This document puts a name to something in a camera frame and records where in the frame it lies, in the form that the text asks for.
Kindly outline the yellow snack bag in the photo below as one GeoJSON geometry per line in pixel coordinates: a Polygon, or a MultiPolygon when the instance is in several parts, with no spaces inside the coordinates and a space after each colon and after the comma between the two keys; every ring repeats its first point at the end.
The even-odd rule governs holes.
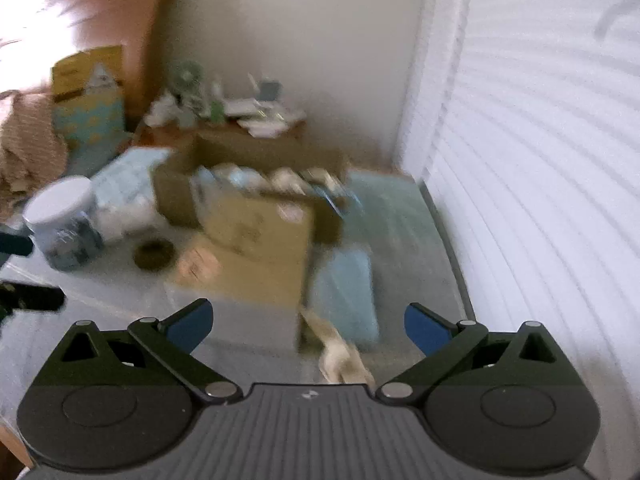
{"type": "Polygon", "coordinates": [[[72,154],[122,143],[125,132],[122,47],[98,47],[58,61],[52,68],[56,133],[72,154]]]}

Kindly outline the brown dotted cloth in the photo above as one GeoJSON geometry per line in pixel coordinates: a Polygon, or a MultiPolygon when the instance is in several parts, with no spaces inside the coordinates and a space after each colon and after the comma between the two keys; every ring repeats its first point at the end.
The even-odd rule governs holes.
{"type": "Polygon", "coordinates": [[[1,93],[1,215],[64,174],[67,144],[52,126],[47,94],[1,93]]]}

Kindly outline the white wifi router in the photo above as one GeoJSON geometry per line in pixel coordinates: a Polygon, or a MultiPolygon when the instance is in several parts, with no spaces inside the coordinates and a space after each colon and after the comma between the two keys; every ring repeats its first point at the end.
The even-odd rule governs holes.
{"type": "Polygon", "coordinates": [[[247,74],[248,81],[252,87],[253,94],[249,98],[242,99],[225,99],[224,100],[224,112],[228,118],[233,119],[281,119],[285,122],[304,122],[307,118],[306,113],[299,108],[287,107],[281,101],[283,94],[283,86],[280,94],[280,98],[277,102],[262,103],[256,100],[256,93],[258,84],[263,79],[273,79],[266,76],[259,78],[253,74],[247,74]]]}

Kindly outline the wooden nightstand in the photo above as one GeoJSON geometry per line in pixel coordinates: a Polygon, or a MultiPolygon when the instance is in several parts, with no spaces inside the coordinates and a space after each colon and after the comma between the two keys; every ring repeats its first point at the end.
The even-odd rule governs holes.
{"type": "Polygon", "coordinates": [[[245,136],[250,137],[247,129],[242,128],[236,120],[223,125],[214,125],[200,119],[193,128],[180,129],[178,122],[152,128],[145,122],[139,122],[132,135],[132,148],[183,148],[201,133],[214,136],[245,136]]]}

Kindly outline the blue mask pack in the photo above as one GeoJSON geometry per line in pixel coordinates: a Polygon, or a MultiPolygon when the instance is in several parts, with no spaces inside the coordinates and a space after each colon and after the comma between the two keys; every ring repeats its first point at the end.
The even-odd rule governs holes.
{"type": "Polygon", "coordinates": [[[357,245],[319,248],[312,260],[306,306],[358,347],[380,339],[370,252],[357,245]]]}

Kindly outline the white remote control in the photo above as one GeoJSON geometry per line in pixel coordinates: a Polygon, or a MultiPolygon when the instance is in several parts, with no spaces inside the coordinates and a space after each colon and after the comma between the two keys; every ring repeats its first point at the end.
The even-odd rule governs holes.
{"type": "Polygon", "coordinates": [[[241,119],[238,125],[256,139],[275,139],[284,136],[297,126],[297,122],[281,119],[241,119]]]}

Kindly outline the white power strip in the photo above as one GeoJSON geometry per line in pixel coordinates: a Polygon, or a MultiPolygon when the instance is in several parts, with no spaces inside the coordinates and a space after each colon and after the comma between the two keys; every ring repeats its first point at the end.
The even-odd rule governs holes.
{"type": "Polygon", "coordinates": [[[170,92],[165,92],[152,103],[143,121],[150,128],[158,128],[174,122],[179,115],[180,106],[176,97],[170,92]]]}

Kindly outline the white louvered shutter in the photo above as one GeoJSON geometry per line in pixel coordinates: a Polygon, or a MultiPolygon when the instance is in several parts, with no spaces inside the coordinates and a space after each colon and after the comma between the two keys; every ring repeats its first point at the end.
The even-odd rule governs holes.
{"type": "Polygon", "coordinates": [[[544,323],[639,471],[639,0],[423,0],[400,130],[473,314],[544,323]]]}

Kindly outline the wooden bed headboard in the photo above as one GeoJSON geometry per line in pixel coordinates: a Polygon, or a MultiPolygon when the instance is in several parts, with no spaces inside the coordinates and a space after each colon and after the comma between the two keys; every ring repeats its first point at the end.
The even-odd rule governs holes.
{"type": "Polygon", "coordinates": [[[172,0],[47,0],[78,51],[122,47],[125,116],[140,119],[160,91],[165,11],[172,0]]]}

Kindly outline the gold tissue pack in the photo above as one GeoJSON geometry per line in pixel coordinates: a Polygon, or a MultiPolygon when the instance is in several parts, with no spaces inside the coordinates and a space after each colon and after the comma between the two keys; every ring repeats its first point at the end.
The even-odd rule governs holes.
{"type": "Polygon", "coordinates": [[[300,203],[224,194],[180,254],[171,284],[215,300],[296,310],[302,303],[314,211],[300,203]]]}

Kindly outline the white lidded plastic jar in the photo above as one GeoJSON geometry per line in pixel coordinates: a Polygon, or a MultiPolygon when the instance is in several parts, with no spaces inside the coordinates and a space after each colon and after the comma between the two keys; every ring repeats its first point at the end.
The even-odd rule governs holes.
{"type": "Polygon", "coordinates": [[[70,271],[96,258],[104,247],[96,227],[98,202],[87,177],[70,176],[36,193],[23,220],[49,266],[70,271]]]}

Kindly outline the green desk fan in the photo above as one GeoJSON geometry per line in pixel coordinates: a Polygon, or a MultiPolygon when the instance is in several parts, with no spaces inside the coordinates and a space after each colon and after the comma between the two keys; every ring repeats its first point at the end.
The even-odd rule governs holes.
{"type": "Polygon", "coordinates": [[[204,113],[204,70],[192,60],[173,62],[169,67],[168,89],[178,103],[178,126],[193,129],[204,113]]]}

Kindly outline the brown cardboard box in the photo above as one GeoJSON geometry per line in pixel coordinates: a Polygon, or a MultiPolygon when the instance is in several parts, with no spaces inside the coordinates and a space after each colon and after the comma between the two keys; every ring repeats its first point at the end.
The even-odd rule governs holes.
{"type": "Polygon", "coordinates": [[[337,244],[348,204],[342,152],[293,140],[201,133],[152,171],[157,210],[169,223],[200,225],[217,191],[296,202],[314,211],[314,241],[337,244]]]}

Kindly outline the brown fuzzy scrunchie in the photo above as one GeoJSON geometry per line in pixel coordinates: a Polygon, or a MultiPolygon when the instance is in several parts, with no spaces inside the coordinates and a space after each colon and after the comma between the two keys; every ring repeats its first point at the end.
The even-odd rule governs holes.
{"type": "Polygon", "coordinates": [[[166,238],[145,240],[134,248],[132,260],[143,271],[157,272],[167,268],[175,258],[175,245],[166,238]]]}

